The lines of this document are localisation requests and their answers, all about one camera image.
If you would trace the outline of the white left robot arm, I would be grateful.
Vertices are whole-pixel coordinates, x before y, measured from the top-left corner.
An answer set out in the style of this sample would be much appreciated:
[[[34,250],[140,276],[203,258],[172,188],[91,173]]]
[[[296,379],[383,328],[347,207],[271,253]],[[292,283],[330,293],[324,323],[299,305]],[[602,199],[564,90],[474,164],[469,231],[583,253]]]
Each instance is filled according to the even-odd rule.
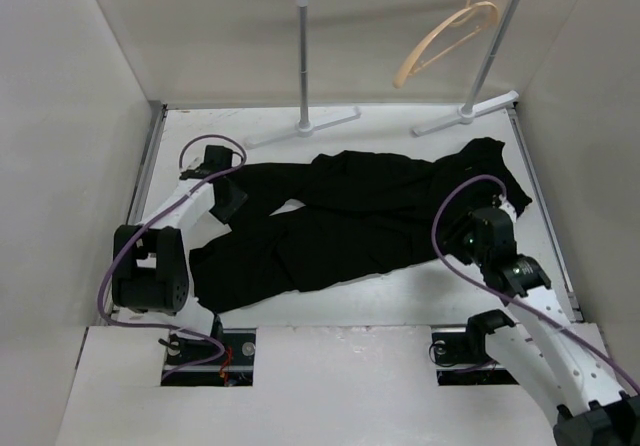
[[[190,352],[206,365],[224,353],[218,316],[199,304],[189,269],[189,236],[203,217],[226,224],[247,201],[228,175],[244,154],[220,145],[205,147],[204,159],[185,167],[173,193],[135,225],[114,234],[118,262],[108,274],[116,321],[141,327],[168,326],[191,336]]]

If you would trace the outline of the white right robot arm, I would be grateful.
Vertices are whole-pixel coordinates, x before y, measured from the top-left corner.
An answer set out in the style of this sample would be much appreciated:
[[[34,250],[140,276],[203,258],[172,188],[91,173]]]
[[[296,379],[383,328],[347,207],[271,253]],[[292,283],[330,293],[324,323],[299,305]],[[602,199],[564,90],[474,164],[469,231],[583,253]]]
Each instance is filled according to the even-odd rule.
[[[464,350],[498,362],[547,418],[558,445],[636,445],[639,397],[613,365],[577,335],[539,263],[517,250],[510,215],[481,208],[444,233],[445,251],[477,266],[503,306],[471,317]]]

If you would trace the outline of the black trousers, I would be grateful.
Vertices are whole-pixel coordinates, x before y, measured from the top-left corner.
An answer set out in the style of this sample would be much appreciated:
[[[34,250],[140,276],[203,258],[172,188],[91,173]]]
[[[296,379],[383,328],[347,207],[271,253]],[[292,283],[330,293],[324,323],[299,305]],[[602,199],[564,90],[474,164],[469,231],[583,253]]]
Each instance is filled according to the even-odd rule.
[[[190,254],[196,297],[223,313],[434,260],[431,234],[468,211],[500,194],[517,213],[530,204],[503,149],[479,138],[435,161],[344,151],[244,166],[229,232]]]

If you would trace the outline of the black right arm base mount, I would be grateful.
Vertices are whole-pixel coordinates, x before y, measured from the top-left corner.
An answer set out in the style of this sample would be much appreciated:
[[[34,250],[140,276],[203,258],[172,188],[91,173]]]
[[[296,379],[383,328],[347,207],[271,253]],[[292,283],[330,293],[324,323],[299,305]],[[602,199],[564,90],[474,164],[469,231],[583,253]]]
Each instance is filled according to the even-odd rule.
[[[439,386],[517,385],[513,376],[484,353],[474,352],[461,328],[434,329],[428,349]]]

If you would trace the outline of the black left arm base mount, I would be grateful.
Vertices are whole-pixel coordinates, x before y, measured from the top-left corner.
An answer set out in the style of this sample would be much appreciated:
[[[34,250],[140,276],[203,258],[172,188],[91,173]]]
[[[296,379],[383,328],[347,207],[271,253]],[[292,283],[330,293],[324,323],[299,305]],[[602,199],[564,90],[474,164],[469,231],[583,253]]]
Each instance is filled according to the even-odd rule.
[[[165,387],[250,387],[257,351],[255,328],[213,325],[217,341],[170,333],[159,343],[166,349],[160,385]]]

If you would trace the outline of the beige wooden clothes hanger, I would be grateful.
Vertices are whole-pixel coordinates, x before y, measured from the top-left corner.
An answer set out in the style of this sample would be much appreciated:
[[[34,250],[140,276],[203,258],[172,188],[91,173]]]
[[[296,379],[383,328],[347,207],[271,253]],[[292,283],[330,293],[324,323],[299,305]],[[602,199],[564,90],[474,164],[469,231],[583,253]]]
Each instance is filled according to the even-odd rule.
[[[428,32],[405,57],[397,69],[392,85],[402,88],[407,80],[429,68],[444,56],[465,45],[500,19],[499,7],[488,0],[465,0],[461,9]]]

